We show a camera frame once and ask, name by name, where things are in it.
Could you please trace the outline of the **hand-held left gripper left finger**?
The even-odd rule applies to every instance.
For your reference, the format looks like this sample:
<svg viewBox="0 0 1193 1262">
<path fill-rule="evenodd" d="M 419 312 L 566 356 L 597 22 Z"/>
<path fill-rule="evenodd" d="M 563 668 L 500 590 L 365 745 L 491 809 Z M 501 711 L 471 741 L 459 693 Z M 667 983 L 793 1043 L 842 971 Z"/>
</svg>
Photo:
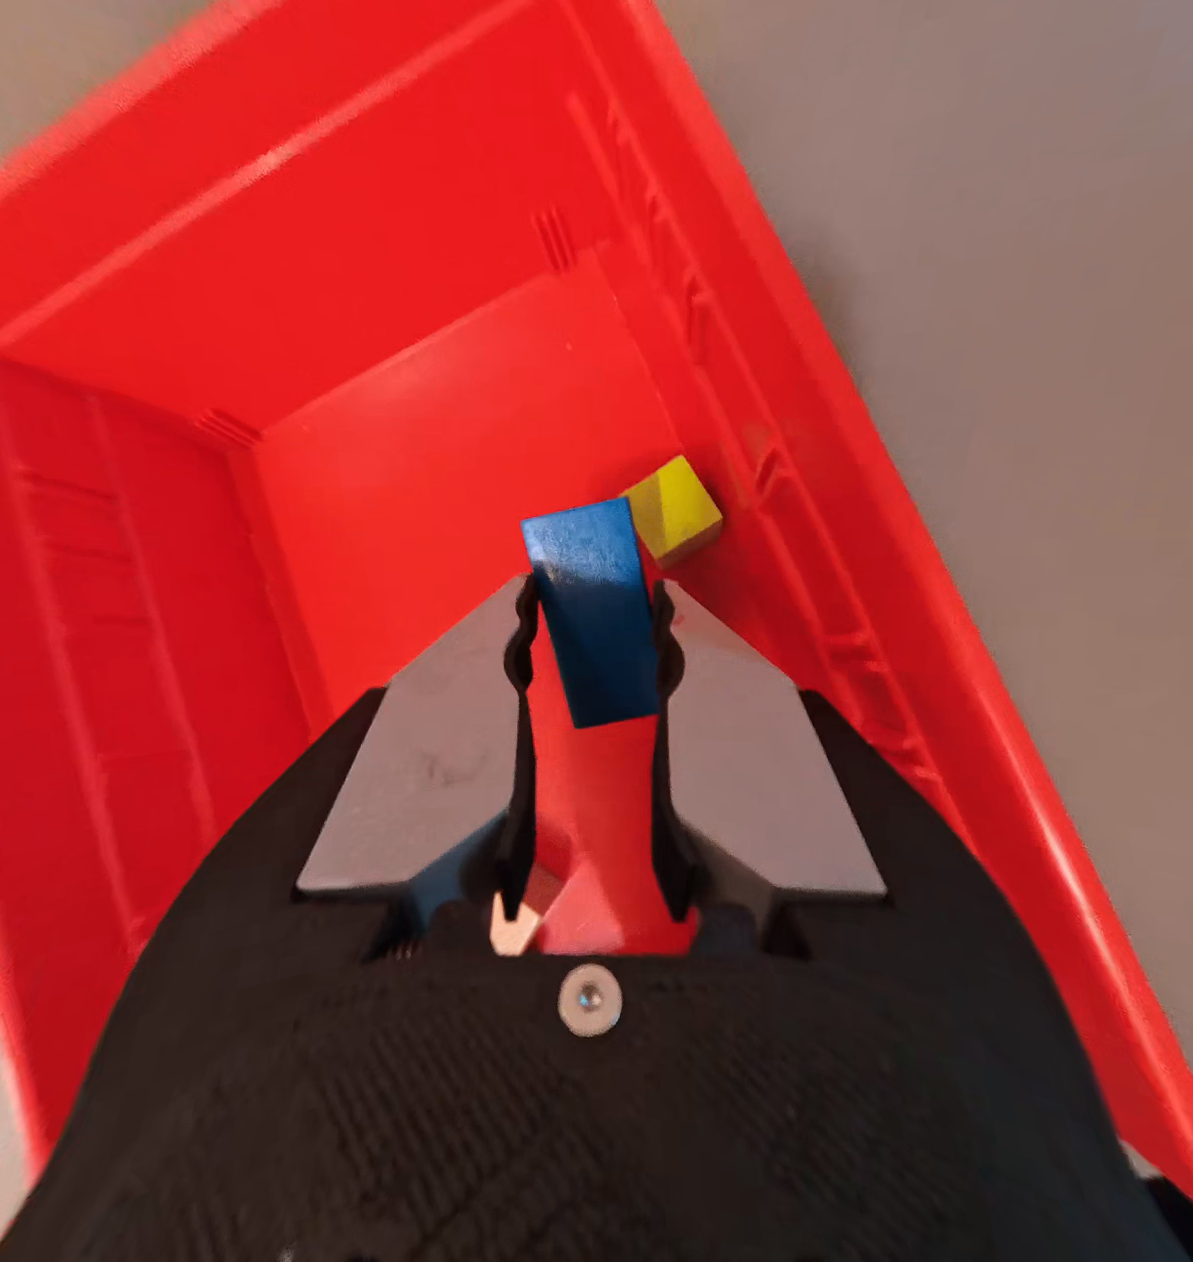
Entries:
<svg viewBox="0 0 1193 1262">
<path fill-rule="evenodd" d="M 372 957 L 503 957 L 537 852 L 528 688 L 540 593 L 518 576 L 384 688 L 297 894 L 385 901 Z"/>
</svg>

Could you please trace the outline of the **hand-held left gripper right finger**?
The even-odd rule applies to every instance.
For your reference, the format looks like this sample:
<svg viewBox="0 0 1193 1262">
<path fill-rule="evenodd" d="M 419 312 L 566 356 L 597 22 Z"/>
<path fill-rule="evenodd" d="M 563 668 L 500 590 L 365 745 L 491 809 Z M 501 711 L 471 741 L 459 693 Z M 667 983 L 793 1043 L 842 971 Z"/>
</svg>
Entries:
<svg viewBox="0 0 1193 1262">
<path fill-rule="evenodd" d="M 728 905 L 767 923 L 796 900 L 881 901 L 794 682 L 678 583 L 656 584 L 653 632 L 651 864 L 670 915 Z"/>
</svg>

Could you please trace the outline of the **blue rectangular wooden block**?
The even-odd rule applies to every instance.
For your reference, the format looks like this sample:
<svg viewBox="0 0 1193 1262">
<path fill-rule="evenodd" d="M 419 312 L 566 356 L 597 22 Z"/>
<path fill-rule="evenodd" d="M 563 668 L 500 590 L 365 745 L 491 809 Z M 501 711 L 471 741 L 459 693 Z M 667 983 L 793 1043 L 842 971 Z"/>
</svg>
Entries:
<svg viewBox="0 0 1193 1262">
<path fill-rule="evenodd" d="M 522 521 L 576 729 L 658 714 L 651 600 L 626 498 Z"/>
</svg>

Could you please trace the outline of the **red plastic bin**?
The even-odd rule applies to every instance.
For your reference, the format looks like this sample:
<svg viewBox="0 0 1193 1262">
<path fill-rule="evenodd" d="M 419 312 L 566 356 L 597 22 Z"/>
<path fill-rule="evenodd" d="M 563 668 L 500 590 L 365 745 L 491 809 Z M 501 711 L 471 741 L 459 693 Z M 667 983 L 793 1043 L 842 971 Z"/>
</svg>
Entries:
<svg viewBox="0 0 1193 1262">
<path fill-rule="evenodd" d="M 1193 1072 L 655 4 L 213 4 L 0 166 L 0 1044 L 34 1177 L 211 845 L 685 455 L 677 573 L 943 813 L 1122 1138 Z"/>
</svg>

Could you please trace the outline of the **yellow wooden block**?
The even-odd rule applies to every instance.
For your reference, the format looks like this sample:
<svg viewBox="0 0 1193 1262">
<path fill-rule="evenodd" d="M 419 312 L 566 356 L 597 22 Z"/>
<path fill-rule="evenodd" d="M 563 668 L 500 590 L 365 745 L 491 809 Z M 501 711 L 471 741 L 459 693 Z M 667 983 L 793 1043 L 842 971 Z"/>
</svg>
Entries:
<svg viewBox="0 0 1193 1262">
<path fill-rule="evenodd" d="M 672 571 L 724 530 L 724 515 L 684 455 L 629 486 L 627 501 L 641 545 L 661 571 Z"/>
</svg>

